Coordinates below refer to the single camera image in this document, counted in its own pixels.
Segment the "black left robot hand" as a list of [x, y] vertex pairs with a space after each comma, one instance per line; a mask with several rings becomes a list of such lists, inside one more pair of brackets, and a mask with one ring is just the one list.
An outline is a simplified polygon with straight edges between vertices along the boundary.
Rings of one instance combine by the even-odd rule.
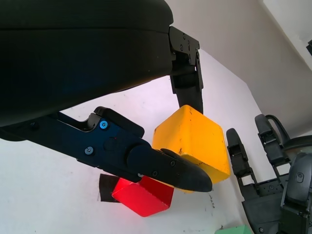
[[0, 137], [28, 140], [132, 182], [143, 176], [209, 192], [210, 177], [109, 108], [63, 110], [169, 76], [179, 105], [203, 112], [198, 40], [163, 0], [3, 0]]

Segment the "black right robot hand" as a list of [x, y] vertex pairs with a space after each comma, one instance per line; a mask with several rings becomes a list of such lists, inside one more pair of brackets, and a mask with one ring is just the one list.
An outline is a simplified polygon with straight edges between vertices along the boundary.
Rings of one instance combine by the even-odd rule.
[[258, 183], [234, 128], [226, 132], [232, 169], [255, 234], [312, 232], [312, 137], [290, 138], [273, 115], [257, 115], [258, 136], [276, 177]]

